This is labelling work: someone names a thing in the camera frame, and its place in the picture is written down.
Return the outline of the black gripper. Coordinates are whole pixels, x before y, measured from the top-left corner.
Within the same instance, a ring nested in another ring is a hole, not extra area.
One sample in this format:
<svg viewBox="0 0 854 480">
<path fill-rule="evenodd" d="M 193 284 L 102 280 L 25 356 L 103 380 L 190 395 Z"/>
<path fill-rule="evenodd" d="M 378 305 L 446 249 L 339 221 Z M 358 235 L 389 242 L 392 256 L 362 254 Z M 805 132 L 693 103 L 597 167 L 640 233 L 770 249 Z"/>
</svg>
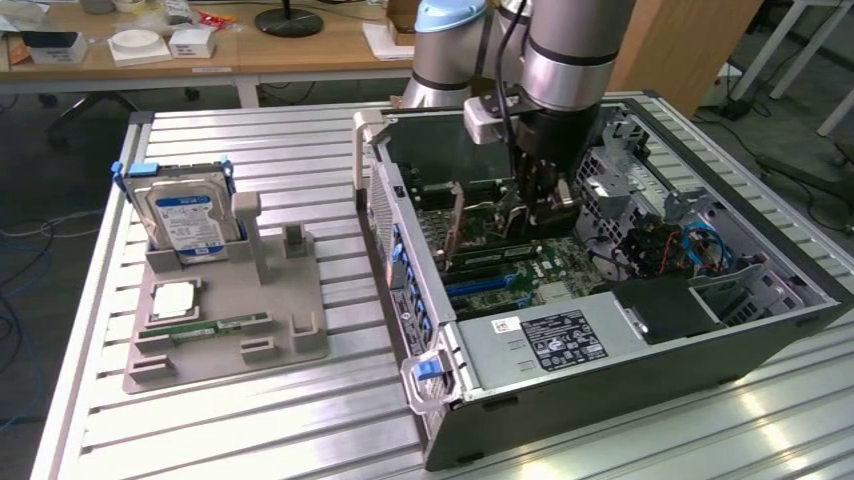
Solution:
<svg viewBox="0 0 854 480">
<path fill-rule="evenodd" d="M 550 208 L 560 183 L 573 184 L 594 136 L 601 106 L 520 116 L 514 147 L 516 182 L 532 212 Z"/>
</svg>

